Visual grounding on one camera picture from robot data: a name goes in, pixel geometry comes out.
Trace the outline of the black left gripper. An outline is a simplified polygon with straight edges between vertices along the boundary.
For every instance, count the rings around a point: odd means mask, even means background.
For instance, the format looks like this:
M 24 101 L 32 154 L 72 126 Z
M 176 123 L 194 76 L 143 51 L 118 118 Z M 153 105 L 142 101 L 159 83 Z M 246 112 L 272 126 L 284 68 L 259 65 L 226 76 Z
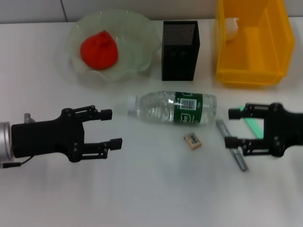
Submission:
M 62 153 L 69 161 L 107 159 L 108 152 L 122 148 L 122 138 L 84 144 L 83 122 L 111 120 L 112 110 L 98 111 L 94 105 L 63 109 L 54 120 L 14 124 L 11 145 L 16 158 Z

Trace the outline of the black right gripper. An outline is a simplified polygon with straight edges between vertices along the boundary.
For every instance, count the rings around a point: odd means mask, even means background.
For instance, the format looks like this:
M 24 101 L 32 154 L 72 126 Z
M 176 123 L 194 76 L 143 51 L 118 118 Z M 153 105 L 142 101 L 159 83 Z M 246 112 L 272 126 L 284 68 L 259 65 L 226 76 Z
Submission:
M 245 104 L 228 110 L 230 120 L 264 119 L 264 139 L 225 137 L 225 147 L 241 148 L 244 156 L 272 155 L 282 157 L 291 146 L 303 144 L 303 114 L 287 111 L 282 104 Z

